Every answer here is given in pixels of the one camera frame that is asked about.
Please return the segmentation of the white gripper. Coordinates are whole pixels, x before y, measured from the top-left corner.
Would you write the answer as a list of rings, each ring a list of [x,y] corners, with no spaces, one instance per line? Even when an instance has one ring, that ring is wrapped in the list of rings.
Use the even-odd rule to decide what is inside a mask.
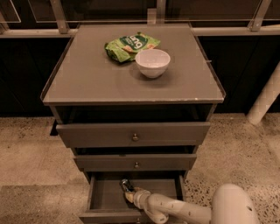
[[[145,209],[147,207],[147,199],[151,196],[151,192],[144,190],[141,187],[135,187],[135,192],[126,192],[125,198],[129,203],[134,203],[134,205],[139,209]]]

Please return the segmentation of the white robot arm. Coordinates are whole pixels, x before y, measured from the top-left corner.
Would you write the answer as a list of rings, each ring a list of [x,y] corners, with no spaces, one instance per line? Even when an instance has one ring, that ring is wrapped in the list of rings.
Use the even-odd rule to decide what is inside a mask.
[[[212,206],[198,206],[121,182],[127,201],[144,210],[155,224],[166,224],[170,216],[187,224],[260,224],[249,195],[238,185],[224,184],[213,194]]]

